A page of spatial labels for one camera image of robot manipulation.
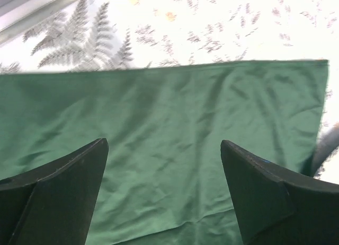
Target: metal bar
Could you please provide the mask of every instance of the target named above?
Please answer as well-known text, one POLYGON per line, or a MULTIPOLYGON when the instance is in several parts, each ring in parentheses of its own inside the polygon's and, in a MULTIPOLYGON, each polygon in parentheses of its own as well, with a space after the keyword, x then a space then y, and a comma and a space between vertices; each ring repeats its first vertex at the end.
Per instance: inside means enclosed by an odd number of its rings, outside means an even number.
POLYGON ((29 0, 0 17, 0 46, 77 0, 29 0))

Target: white tablecloth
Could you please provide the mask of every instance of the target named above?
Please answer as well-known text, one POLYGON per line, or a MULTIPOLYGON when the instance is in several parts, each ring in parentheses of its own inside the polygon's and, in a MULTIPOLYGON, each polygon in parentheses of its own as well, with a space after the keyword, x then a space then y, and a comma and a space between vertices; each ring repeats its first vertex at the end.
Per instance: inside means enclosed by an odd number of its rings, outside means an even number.
MULTIPOLYGON (((319 138, 339 124, 338 0, 80 0, 0 49, 0 73, 329 59, 319 138)), ((339 183, 339 154, 320 171, 339 183)))

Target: green towel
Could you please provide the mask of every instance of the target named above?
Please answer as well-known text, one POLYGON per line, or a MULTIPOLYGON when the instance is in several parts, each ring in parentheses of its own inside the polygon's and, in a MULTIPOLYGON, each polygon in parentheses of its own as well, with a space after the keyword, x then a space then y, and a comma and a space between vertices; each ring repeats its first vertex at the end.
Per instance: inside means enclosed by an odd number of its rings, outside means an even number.
POLYGON ((326 82, 325 60, 3 75, 0 178, 106 137, 87 245, 240 245, 221 141, 300 172, 326 82))

